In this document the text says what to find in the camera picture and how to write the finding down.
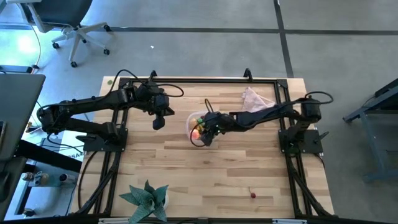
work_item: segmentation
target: chair wheel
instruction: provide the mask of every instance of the chair wheel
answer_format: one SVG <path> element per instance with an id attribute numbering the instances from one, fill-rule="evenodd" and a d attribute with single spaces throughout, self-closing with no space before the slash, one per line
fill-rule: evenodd
<path id="1" fill-rule="evenodd" d="M 52 47 L 54 49 L 58 49 L 58 48 L 60 48 L 60 45 L 58 43 L 52 43 Z"/>
<path id="2" fill-rule="evenodd" d="M 104 26 L 104 29 L 105 29 L 107 32 L 112 31 L 111 28 L 110 28 L 110 26 L 108 26 L 108 25 L 105 25 L 105 26 Z"/>

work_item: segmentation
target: chair base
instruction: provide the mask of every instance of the chair base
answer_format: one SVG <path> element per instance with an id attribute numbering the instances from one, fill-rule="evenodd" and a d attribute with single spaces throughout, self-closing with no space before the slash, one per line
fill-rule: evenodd
<path id="1" fill-rule="evenodd" d="M 109 55 L 109 50 L 106 48 L 106 46 L 104 44 L 102 44 L 100 41 L 90 37 L 89 35 L 87 35 L 88 32 L 94 31 L 94 30 L 98 30 L 100 28 L 104 27 L 104 29 L 106 31 L 110 31 L 110 28 L 108 26 L 108 24 L 106 22 L 100 22 L 97 23 L 95 25 L 92 26 L 84 26 L 84 27 L 76 27 L 76 28 L 71 28 L 71 27 L 67 27 L 64 28 L 62 30 L 62 35 L 60 35 L 59 37 L 56 37 L 54 39 L 52 39 L 51 41 L 53 42 L 53 48 L 57 49 L 59 48 L 59 45 L 57 44 L 58 41 L 61 40 L 68 40 L 68 39 L 74 39 L 73 41 L 73 47 L 70 51 L 70 55 L 69 55 L 69 61 L 71 63 L 71 66 L 73 68 L 77 67 L 77 64 L 75 61 L 73 61 L 73 58 L 75 56 L 76 53 L 76 49 L 79 45 L 79 41 L 81 40 L 83 43 L 93 43 L 95 45 L 97 45 L 98 47 L 101 47 L 102 49 L 104 49 L 104 54 Z"/>

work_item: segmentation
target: office chair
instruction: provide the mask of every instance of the office chair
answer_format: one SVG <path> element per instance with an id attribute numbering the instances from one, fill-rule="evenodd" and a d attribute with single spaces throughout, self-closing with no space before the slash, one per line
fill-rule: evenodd
<path id="1" fill-rule="evenodd" d="M 69 55 L 70 65 L 75 68 L 77 63 L 73 61 L 79 40 L 84 44 L 91 42 L 104 49 L 104 54 L 109 55 L 109 50 L 104 44 L 87 35 L 88 32 L 103 27 L 107 32 L 111 28 L 106 22 L 100 22 L 92 26 L 81 26 L 80 22 L 86 16 L 93 0 L 6 0 L 9 3 L 17 3 L 23 19 L 29 24 L 36 25 L 40 32 L 46 33 L 53 28 L 61 28 L 62 35 L 54 38 L 52 47 L 60 48 L 58 41 L 74 38 L 72 50 Z"/>

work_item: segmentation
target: white pot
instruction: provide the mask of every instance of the white pot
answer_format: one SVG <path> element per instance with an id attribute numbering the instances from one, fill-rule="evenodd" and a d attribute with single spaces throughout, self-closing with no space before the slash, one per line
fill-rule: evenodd
<path id="1" fill-rule="evenodd" d="M 165 201 L 164 201 L 164 204 L 163 204 L 163 209 L 166 210 L 168 205 L 169 205 L 169 195 L 166 192 L 166 197 L 165 197 Z"/>

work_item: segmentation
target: plant leaf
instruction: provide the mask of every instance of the plant leaf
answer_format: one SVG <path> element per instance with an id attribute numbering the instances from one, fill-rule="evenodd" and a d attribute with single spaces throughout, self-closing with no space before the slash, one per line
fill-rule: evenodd
<path id="1" fill-rule="evenodd" d="M 144 190 L 146 190 L 146 191 L 148 191 L 149 193 L 152 194 L 152 193 L 154 193 L 155 188 L 151 187 L 151 186 L 149 185 L 149 181 L 147 180 L 147 182 L 145 182 Z"/>
<path id="2" fill-rule="evenodd" d="M 137 222 L 141 221 L 143 218 L 147 217 L 151 213 L 152 211 L 146 209 L 145 206 L 140 205 L 137 207 L 136 212 L 134 212 L 132 217 L 130 217 L 129 224 L 136 224 Z"/>
<path id="3" fill-rule="evenodd" d="M 162 202 L 164 198 L 166 198 L 166 190 L 167 190 L 168 185 L 159 187 L 154 191 L 153 196 L 155 197 L 155 203 Z"/>
<path id="4" fill-rule="evenodd" d="M 130 191 L 132 196 L 140 203 L 147 205 L 150 203 L 150 200 L 154 199 L 154 196 L 150 194 L 149 192 L 146 192 L 145 190 L 139 189 L 137 187 L 133 187 L 130 185 Z"/>
<path id="5" fill-rule="evenodd" d="M 163 208 L 163 203 L 162 202 L 157 204 L 157 207 L 156 207 L 156 209 L 154 210 L 153 213 L 158 219 L 162 220 L 163 222 L 167 222 L 167 216 L 166 216 L 166 212 L 165 212 L 165 210 Z"/>
<path id="6" fill-rule="evenodd" d="M 123 198 L 124 200 L 126 200 L 126 201 L 132 203 L 133 205 L 137 205 L 137 206 L 140 205 L 140 203 L 136 200 L 136 198 L 134 198 L 134 197 L 132 196 L 132 193 L 125 193 L 125 194 L 122 194 L 122 195 L 119 195 L 119 196 L 120 196 L 121 198 Z"/>

